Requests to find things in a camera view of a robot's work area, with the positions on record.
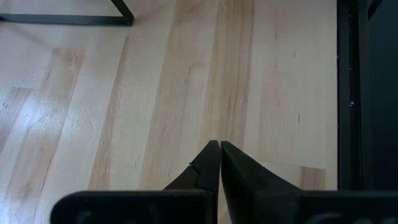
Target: black furniture leg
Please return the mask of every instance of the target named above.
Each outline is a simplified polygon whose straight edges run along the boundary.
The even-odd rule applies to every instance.
[[[0,22],[65,24],[87,26],[132,26],[134,16],[123,0],[111,0],[122,16],[72,16],[43,14],[0,14]]]

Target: black door frame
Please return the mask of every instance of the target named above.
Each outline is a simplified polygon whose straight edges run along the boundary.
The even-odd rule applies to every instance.
[[[368,19],[380,0],[337,0],[338,188],[373,189]]]

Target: wooden floor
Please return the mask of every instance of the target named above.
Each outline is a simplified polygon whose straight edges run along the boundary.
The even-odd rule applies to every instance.
[[[0,223],[48,223],[79,190],[162,189],[210,139],[336,188],[335,0],[126,4],[130,28],[0,25]],[[117,14],[107,0],[1,12]]]

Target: black pointed tip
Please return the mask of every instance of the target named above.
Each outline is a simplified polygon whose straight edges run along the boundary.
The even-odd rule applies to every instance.
[[[223,183],[239,180],[248,191],[284,191],[298,188],[245,154],[228,141],[221,142],[221,177]]]
[[[218,195],[220,160],[220,146],[212,140],[165,189],[206,189]]]

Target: black object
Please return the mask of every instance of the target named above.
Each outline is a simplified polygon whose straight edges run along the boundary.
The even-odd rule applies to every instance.
[[[397,190],[398,1],[384,0],[369,20],[373,188]]]
[[[372,19],[374,13],[377,11],[383,0],[373,0],[368,9],[368,19]]]
[[[221,177],[231,221],[396,223],[396,192],[304,191],[231,143],[221,142]],[[51,223],[217,223],[220,148],[210,141],[163,191],[80,192],[61,199]]]
[[[339,189],[373,189],[367,0],[338,0]]]
[[[0,14],[0,22],[68,24],[90,26],[132,26],[134,16],[123,0],[111,0],[122,16],[71,16],[39,14]]]

